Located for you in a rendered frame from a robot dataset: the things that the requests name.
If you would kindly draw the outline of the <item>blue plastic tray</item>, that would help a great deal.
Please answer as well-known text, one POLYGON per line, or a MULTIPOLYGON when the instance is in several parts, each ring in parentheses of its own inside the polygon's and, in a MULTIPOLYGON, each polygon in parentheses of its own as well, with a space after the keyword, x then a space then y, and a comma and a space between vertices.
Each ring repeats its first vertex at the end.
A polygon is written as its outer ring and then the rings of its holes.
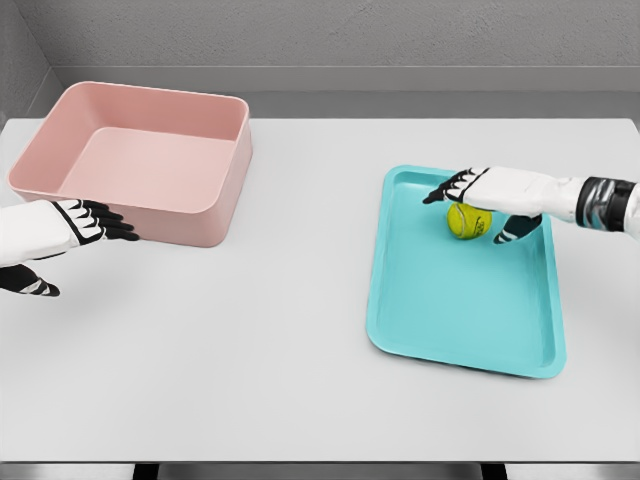
POLYGON ((472 240, 448 228, 449 205, 423 204, 448 170, 399 166, 385 176, 366 331, 396 355, 548 379, 567 353, 551 221, 506 245, 506 222, 472 240))

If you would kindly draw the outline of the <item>yellow tennis ball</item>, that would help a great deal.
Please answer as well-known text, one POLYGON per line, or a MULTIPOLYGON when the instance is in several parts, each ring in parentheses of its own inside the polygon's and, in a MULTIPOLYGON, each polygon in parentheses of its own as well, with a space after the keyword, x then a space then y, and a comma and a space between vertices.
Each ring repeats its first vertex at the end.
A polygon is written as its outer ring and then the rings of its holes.
POLYGON ((458 239, 471 240, 485 235, 492 225, 490 211, 462 203, 450 205, 446 221, 450 232, 458 239))

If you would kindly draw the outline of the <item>pink plastic basket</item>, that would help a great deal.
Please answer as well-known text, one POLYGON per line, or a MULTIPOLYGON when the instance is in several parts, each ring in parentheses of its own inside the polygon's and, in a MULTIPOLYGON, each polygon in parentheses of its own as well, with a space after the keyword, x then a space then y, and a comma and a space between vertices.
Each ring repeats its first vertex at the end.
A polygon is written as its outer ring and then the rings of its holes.
POLYGON ((226 237, 253 154, 246 101, 85 81, 69 87, 7 173, 22 199, 104 203, 144 240, 226 237))

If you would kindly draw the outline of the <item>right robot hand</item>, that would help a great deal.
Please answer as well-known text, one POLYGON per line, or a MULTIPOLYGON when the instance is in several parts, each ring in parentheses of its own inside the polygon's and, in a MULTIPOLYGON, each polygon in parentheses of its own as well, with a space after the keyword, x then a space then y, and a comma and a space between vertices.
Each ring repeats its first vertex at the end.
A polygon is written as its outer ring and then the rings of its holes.
POLYGON ((493 240, 494 244, 505 244, 524 238, 540 226, 542 214, 557 187, 557 179, 541 173, 506 167, 473 167, 445 180, 423 203, 450 200, 508 214, 503 229, 493 240))

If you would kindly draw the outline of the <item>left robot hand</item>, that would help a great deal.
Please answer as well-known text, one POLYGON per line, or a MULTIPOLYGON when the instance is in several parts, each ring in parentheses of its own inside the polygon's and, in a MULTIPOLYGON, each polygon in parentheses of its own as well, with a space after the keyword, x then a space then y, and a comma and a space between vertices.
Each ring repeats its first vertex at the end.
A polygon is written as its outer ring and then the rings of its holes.
POLYGON ((36 200, 0 208, 0 290, 57 297, 59 288, 25 265, 101 240, 139 235, 109 206, 86 199, 36 200))

